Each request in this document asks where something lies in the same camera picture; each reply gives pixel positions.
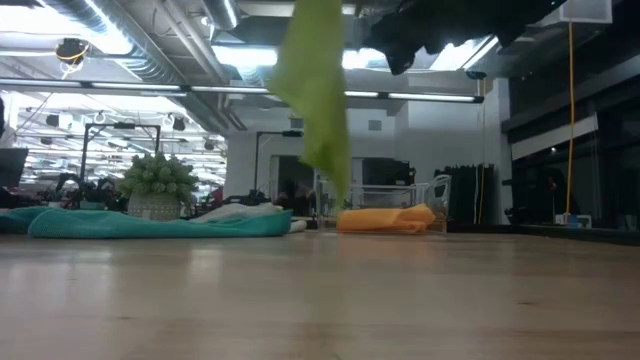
orange cable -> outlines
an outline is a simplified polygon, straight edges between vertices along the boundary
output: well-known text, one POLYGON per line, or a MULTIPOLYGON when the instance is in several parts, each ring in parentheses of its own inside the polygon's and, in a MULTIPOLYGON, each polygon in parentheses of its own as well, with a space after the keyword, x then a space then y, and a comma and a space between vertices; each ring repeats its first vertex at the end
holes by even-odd
MULTIPOLYGON (((569 6, 572 6, 573 0, 569 0, 569 6)), ((574 56, 573 56, 573 18, 569 18, 569 96, 571 107, 571 137, 569 138, 569 169, 567 174, 567 206, 565 211, 565 224, 569 222, 569 213, 571 211, 571 183, 573 181, 573 128, 576 123, 576 98, 574 89, 574 56)))

fluorescent light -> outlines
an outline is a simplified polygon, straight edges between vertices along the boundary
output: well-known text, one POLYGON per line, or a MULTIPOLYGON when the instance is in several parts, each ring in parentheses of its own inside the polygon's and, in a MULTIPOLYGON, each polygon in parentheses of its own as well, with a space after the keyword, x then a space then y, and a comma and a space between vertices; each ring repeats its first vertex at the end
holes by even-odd
POLYGON ((55 80, 33 80, 33 79, 0 79, 0 85, 21 85, 21 86, 51 86, 51 87, 82 87, 78 81, 55 81, 55 80))
POLYGON ((349 97, 361 97, 361 98, 377 98, 378 92, 376 91, 345 91, 345 95, 349 97))
POLYGON ((160 91, 143 91, 140 93, 142 96, 164 96, 164 97, 187 97, 187 93, 179 92, 160 92, 160 91))
POLYGON ((493 49, 494 46, 498 45, 498 38, 493 36, 490 38, 487 38, 487 40, 485 40, 480 46, 482 46, 482 48, 480 48, 480 50, 473 55, 473 57, 471 59, 469 59, 469 61, 467 61, 466 64, 464 64, 463 69, 465 70, 469 70, 473 65, 475 65, 478 61, 480 61, 480 59, 482 59, 485 55, 487 55, 487 53, 493 49))
MULTIPOLYGON (((221 63, 236 67, 274 66, 278 62, 277 50, 270 47, 213 46, 213 51, 221 63)), ((384 54, 374 49, 346 50, 342 67, 364 69, 370 61, 384 59, 384 54)))
POLYGON ((161 84, 131 84, 131 83, 101 83, 94 82, 93 87, 100 89, 128 89, 128 90, 150 90, 150 91, 171 91, 180 90, 179 85, 161 84))
POLYGON ((218 60, 233 66, 273 66, 278 62, 274 48, 213 46, 218 60))
POLYGON ((395 100, 418 100, 418 101, 443 101, 443 102, 476 102, 475 96, 462 95, 437 95, 437 94, 403 94, 389 93, 389 99, 395 100))
MULTIPOLYGON (((145 142, 145 141, 151 141, 151 142, 156 142, 155 137, 153 139, 148 138, 148 137, 126 137, 126 140, 129 141, 141 141, 141 142, 145 142)), ((185 139, 178 139, 178 138, 162 138, 162 135, 160 135, 160 142, 161 143, 181 143, 181 142, 185 142, 185 139)))
MULTIPOLYGON (((82 156, 82 150, 50 150, 50 149, 29 149, 30 154, 47 154, 47 155, 68 155, 68 156, 82 156)), ((129 151, 87 151, 87 155, 90 156, 135 156, 143 155, 143 153, 129 152, 129 151)))
POLYGON ((222 157, 218 153, 211 153, 211 154, 171 154, 171 156, 175 156, 178 159, 222 159, 222 157))
POLYGON ((269 90, 265 88, 242 86, 192 86, 191 90, 226 94, 270 94, 269 90))

potted plant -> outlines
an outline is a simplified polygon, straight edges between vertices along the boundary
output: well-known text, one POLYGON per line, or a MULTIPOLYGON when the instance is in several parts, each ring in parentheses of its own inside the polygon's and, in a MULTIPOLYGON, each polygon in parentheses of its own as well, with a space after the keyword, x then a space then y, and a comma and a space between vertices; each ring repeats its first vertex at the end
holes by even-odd
POLYGON ((131 216, 157 221, 180 217, 181 202, 191 202, 191 188, 198 181, 189 175, 192 166, 164 154, 135 156, 133 165, 118 183, 118 190, 129 198, 131 216))

planter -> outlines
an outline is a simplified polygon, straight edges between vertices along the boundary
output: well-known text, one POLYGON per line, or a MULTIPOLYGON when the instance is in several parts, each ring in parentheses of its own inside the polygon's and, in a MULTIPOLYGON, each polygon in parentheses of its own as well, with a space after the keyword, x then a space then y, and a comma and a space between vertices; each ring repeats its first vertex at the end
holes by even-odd
POLYGON ((156 221, 180 218, 180 201, 174 194, 131 195, 129 215, 156 221))

light fixture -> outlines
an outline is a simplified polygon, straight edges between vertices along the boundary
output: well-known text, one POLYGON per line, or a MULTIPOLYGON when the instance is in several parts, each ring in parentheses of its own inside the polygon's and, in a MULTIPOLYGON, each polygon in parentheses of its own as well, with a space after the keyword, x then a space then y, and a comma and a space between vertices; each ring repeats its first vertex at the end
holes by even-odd
POLYGON ((185 131, 185 129, 187 128, 187 125, 184 123, 184 118, 183 117, 175 118, 175 120, 173 121, 172 128, 173 130, 176 130, 176 131, 185 131))
POLYGON ((57 81, 57 80, 34 80, 34 79, 0 79, 0 85, 17 85, 17 86, 47 86, 47 87, 63 87, 63 88, 79 88, 82 84, 79 81, 57 81))
POLYGON ((211 140, 211 139, 207 139, 204 141, 204 149, 207 151, 213 151, 216 149, 216 143, 215 141, 211 140))
POLYGON ((169 91, 142 91, 142 96, 164 96, 164 97, 187 97, 186 92, 169 92, 169 91))
POLYGON ((233 66, 273 66, 278 62, 278 53, 271 47, 213 46, 218 60, 233 66))
POLYGON ((107 117, 104 115, 102 110, 100 110, 100 112, 98 112, 97 114, 95 114, 93 116, 93 122, 96 123, 96 124, 104 124, 104 121, 106 119, 107 119, 107 117))
POLYGON ((465 70, 469 70, 473 65, 475 65, 478 61, 480 61, 480 59, 482 59, 485 55, 487 55, 487 53, 491 49, 493 49, 496 45, 498 45, 497 37, 492 36, 485 39, 485 41, 483 41, 482 44, 480 44, 481 46, 480 50, 478 50, 478 52, 475 55, 473 55, 473 57, 471 57, 471 59, 469 59, 469 61, 467 61, 466 64, 462 66, 462 68, 465 70))
POLYGON ((180 85, 163 84, 132 84, 132 83, 92 83, 98 89, 127 89, 127 90, 149 90, 149 91, 171 91, 180 90, 180 85))
POLYGON ((47 115, 45 123, 49 126, 58 127, 60 126, 60 115, 47 115))
POLYGON ((191 90, 197 92, 214 92, 225 94, 271 94, 268 89, 245 86, 192 86, 191 90))
MULTIPOLYGON (((213 51, 221 63, 236 67, 274 66, 278 62, 278 52, 272 47, 214 46, 213 51)), ((342 67, 364 69, 370 61, 384 59, 384 54, 374 49, 345 50, 342 67)))
MULTIPOLYGON (((156 139, 155 138, 149 138, 149 137, 127 137, 125 138, 126 140, 130 140, 130 141, 139 141, 139 142, 155 142, 156 139)), ((160 142, 161 143, 184 143, 187 142, 186 139, 181 139, 181 138, 160 138, 160 142)))
POLYGON ((345 91, 344 94, 348 97, 358 98, 377 98, 379 95, 376 91, 345 91))
POLYGON ((438 102, 481 102, 482 98, 463 95, 440 95, 440 94, 404 94, 389 93, 389 99, 395 100, 417 100, 417 101, 438 101, 438 102))

